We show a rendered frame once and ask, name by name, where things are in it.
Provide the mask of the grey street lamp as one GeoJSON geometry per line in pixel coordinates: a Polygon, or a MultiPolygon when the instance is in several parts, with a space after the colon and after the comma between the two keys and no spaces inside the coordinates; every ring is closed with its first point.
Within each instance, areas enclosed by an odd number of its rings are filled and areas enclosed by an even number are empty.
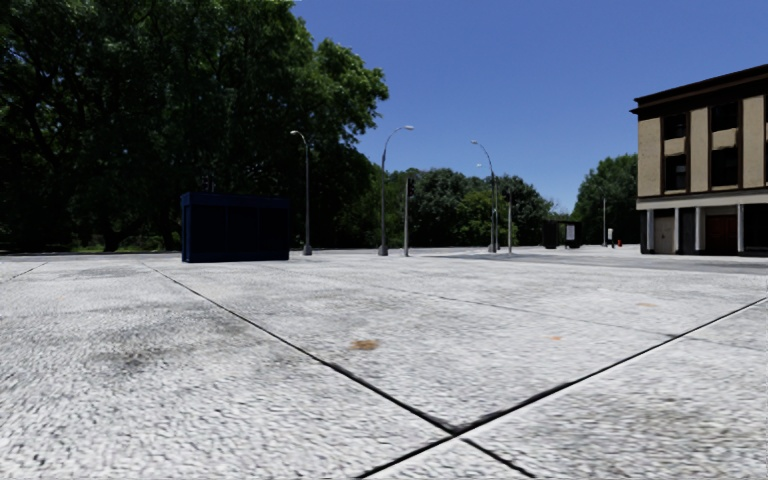
{"type": "Polygon", "coordinates": [[[310,213],[310,163],[309,163],[309,145],[305,136],[299,130],[291,130],[292,136],[297,136],[302,140],[304,145],[304,158],[305,158],[305,240],[303,245],[302,254],[304,256],[311,256],[313,253],[311,246],[311,213],[310,213]]]}
{"type": "Polygon", "coordinates": [[[387,157],[387,148],[388,144],[391,140],[391,138],[401,130],[406,131],[413,131],[415,127],[413,125],[403,125],[398,128],[396,128],[392,133],[389,134],[387,137],[387,140],[385,141],[384,148],[382,151],[381,156],[381,182],[380,182],[380,245],[378,247],[377,254],[379,256],[387,256],[389,254],[388,244],[387,244],[387,234],[386,234],[386,178],[387,178],[387,171],[386,171],[386,157],[387,157]]]}
{"type": "Polygon", "coordinates": [[[490,181],[490,184],[491,184],[491,201],[490,201],[490,203],[491,203],[491,244],[489,246],[489,251],[491,253],[496,253],[497,250],[498,250],[498,243],[497,243],[497,202],[496,202],[496,200],[497,200],[497,193],[496,193],[496,177],[495,177],[495,172],[494,172],[494,168],[493,168],[493,163],[492,163],[492,160],[491,160],[491,157],[490,157],[488,151],[486,150],[486,148],[485,148],[485,146],[483,144],[481,144],[476,139],[471,139],[470,142],[473,145],[477,145],[483,151],[483,153],[484,153],[484,155],[486,157],[486,160],[488,162],[488,168],[489,168],[490,175],[491,175],[491,181],[490,181]]]}

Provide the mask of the black bus shelter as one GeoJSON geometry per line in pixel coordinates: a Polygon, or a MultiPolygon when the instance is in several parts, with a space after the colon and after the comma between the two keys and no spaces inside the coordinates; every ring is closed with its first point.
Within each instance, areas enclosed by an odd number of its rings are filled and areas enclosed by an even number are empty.
{"type": "Polygon", "coordinates": [[[542,224],[542,242],[546,249],[556,249],[563,245],[567,249],[577,249],[582,245],[582,223],[568,220],[546,220],[542,224]]]}

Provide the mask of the blue booth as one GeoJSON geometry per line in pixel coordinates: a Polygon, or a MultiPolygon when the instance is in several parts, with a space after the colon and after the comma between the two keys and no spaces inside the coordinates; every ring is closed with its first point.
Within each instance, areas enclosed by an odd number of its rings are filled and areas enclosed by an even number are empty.
{"type": "Polygon", "coordinates": [[[180,202],[184,262],[289,258],[288,199],[187,192],[181,195],[180,202]]]}

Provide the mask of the trees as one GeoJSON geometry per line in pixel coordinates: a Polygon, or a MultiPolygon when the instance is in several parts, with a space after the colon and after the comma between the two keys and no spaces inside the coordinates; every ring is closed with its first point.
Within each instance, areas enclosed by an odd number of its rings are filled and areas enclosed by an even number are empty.
{"type": "Polygon", "coordinates": [[[636,153],[607,157],[585,176],[578,190],[573,218],[582,223],[586,244],[602,243],[603,196],[606,197],[607,228],[613,228],[613,238],[624,244],[640,242],[637,162],[636,153]]]}
{"type": "MultiPolygon", "coordinates": [[[[290,243],[375,247],[381,167],[357,149],[388,96],[382,70],[315,42],[280,0],[0,0],[0,252],[133,242],[181,245],[186,192],[290,201],[290,243]]],[[[447,168],[387,172],[386,227],[402,239],[480,245],[490,179],[447,168]]],[[[500,232],[534,245],[552,210],[496,179],[500,232]]]]}

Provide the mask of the tan concrete building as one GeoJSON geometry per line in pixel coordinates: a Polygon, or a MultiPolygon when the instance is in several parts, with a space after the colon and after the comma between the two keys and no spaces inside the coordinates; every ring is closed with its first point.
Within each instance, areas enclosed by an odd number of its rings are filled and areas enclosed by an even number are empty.
{"type": "Polygon", "coordinates": [[[637,98],[644,254],[768,257],[768,64],[637,98]]]}

